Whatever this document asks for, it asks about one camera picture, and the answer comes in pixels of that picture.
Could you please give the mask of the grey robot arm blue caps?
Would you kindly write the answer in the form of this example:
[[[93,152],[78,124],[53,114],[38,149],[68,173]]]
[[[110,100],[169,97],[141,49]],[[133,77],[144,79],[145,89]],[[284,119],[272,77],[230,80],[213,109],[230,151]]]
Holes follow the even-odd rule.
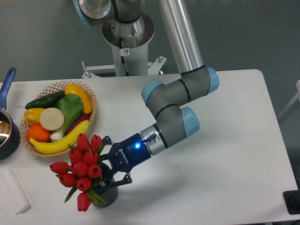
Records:
[[[73,4],[86,27],[102,25],[117,76],[148,74],[148,43],[154,35],[154,25],[141,11],[140,1],[75,0]],[[169,84],[152,81],[143,87],[141,96],[156,123],[112,144],[102,156],[111,164],[103,175],[108,187],[131,183],[129,173],[133,167],[196,133],[199,120],[187,103],[219,87],[216,71],[203,62],[185,2],[159,0],[157,5],[181,77]]]

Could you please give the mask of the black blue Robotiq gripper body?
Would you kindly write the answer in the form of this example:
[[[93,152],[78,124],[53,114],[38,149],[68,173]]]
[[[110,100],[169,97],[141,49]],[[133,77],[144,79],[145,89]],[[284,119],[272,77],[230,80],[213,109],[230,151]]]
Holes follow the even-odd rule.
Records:
[[[115,142],[108,153],[101,155],[103,160],[111,164],[111,173],[130,172],[135,166],[151,158],[146,146],[150,139],[143,139],[139,133]]]

